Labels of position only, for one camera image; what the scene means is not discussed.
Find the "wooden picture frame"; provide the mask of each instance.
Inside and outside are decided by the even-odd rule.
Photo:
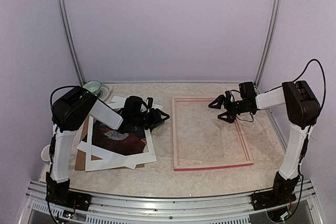
[[[221,168],[233,168],[252,165],[253,158],[246,141],[245,133],[238,120],[235,120],[236,129],[239,135],[240,143],[246,157],[245,161],[235,162],[235,163],[219,163],[210,165],[180,165],[179,163],[179,149],[178,149],[178,139],[177,135],[177,114],[176,114],[176,103],[177,102],[212,102],[215,98],[209,97],[182,97],[182,98],[172,98],[172,121],[173,121],[173,145],[174,145],[174,170],[175,171],[187,171],[187,170],[208,170],[208,169],[221,169]]]

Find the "robotic arm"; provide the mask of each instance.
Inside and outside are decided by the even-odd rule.
[[[273,188],[270,191],[254,193],[252,200],[255,210],[274,207],[295,201],[294,188],[300,178],[300,165],[304,158],[309,136],[320,115],[320,104],[305,81],[284,82],[282,87],[257,95],[252,82],[239,85],[242,100],[235,101],[232,91],[220,95],[209,104],[209,108],[227,110],[218,116],[219,119],[233,123],[237,115],[244,112],[255,114],[273,106],[286,104],[290,121],[288,147],[280,167],[276,173]]]
[[[46,176],[47,202],[84,211],[89,208],[91,196],[69,190],[68,174],[73,139],[88,115],[121,133],[136,131],[139,126],[152,130],[169,119],[168,114],[152,108],[152,104],[152,98],[145,103],[140,97],[131,96],[117,113],[82,87],[74,87],[59,98],[51,106],[54,135]]]

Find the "dark artwork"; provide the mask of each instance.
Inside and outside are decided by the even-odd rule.
[[[93,124],[92,144],[125,156],[139,154],[146,146],[145,131],[141,129],[132,133],[120,134],[96,121]]]

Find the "vertical metal pole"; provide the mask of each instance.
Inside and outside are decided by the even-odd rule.
[[[77,74],[78,82],[83,86],[85,84],[85,78],[84,78],[82,69],[79,64],[79,60],[78,60],[78,57],[75,51],[75,46],[73,44],[74,41],[72,39],[72,35],[70,31],[69,21],[67,17],[67,10],[65,6],[65,0],[57,0],[57,1],[58,1],[58,6],[59,6],[60,15],[61,15],[61,20],[63,23],[65,36],[67,38],[67,43],[68,43],[70,54],[71,54],[72,63],[73,63],[73,66]]]
[[[262,75],[263,75],[264,70],[265,70],[266,61],[267,61],[267,58],[268,58],[268,55],[269,55],[269,51],[270,51],[270,47],[271,47],[271,44],[272,44],[276,23],[277,23],[280,2],[281,2],[281,0],[274,0],[273,1],[273,7],[272,7],[271,19],[270,19],[269,26],[268,26],[267,37],[266,37],[266,41],[265,41],[265,44],[264,44],[261,61],[259,63],[257,76],[256,76],[256,79],[255,79],[255,86],[256,87],[258,87],[260,85],[261,78],[262,78]]]

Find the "plate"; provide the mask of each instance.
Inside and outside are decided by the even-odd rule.
[[[102,84],[100,87],[100,91],[96,96],[104,102],[110,96],[111,91],[112,90],[110,90],[110,88],[107,85]]]

